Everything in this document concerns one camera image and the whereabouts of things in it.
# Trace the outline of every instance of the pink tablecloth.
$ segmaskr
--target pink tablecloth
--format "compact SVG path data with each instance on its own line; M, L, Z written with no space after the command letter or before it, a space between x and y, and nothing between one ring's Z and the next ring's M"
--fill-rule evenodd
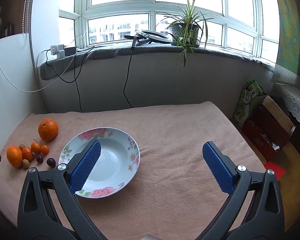
M243 164L251 171L265 170L239 132L211 102L86 114L31 114L1 151L0 210L15 225L26 171L12 168L5 151L9 145L30 145L33 139L39 140L38 124L47 117L59 124L57 138L49 143L50 157L56 160L71 138L95 127L119 128L138 143L140 167L123 190L103 199L78 197L110 240L138 240L145 234L166 240L193 240L203 231L227 198L202 158L206 141L213 141L237 165ZM31 165L47 169L45 163L34 161ZM69 227L54 192L52 199L62 222Z

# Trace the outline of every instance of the silver bolt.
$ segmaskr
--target silver bolt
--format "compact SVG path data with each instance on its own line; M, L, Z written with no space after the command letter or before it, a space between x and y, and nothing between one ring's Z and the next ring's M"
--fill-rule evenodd
M66 165L63 163L58 166L59 171L63 171L65 168L66 168Z
M267 170L267 172L268 172L268 174L270 174L270 175L274 175L274 171L273 170Z
M34 173L35 172L35 167L30 168L28 172L29 173Z
M246 171L247 168L246 168L245 166L243 166L243 165L239 165L239 166L238 166L238 170L239 170L239 171Z

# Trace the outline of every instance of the blue gripper pad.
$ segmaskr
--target blue gripper pad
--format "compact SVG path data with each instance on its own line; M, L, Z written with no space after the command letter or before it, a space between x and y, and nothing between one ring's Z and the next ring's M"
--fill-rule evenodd
M87 178L89 177L94 165L97 163L101 154L101 145L99 141L95 141L87 150L80 163L71 174L70 192L74 194L83 188Z
M221 158L218 156L218 148L214 144L212 146L211 143L212 142L206 142L203 145L203 158L209 166L221 190L225 193L231 194L234 191L234 177L228 170L224 162L221 160Z

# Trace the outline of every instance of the lace cloth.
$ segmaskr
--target lace cloth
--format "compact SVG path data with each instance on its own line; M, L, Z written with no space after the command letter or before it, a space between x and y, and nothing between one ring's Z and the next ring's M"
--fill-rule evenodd
M300 90L296 87L281 84L275 84L274 86L282 96L288 110L300 123Z

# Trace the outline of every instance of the floral plate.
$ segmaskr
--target floral plate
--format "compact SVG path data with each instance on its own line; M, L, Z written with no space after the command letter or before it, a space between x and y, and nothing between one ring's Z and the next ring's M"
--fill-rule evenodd
M76 194L85 198L103 198L124 188L136 174L140 151L135 140L116 128L94 128L80 133L63 148L59 164L68 163L88 142L97 139L101 155L82 190Z

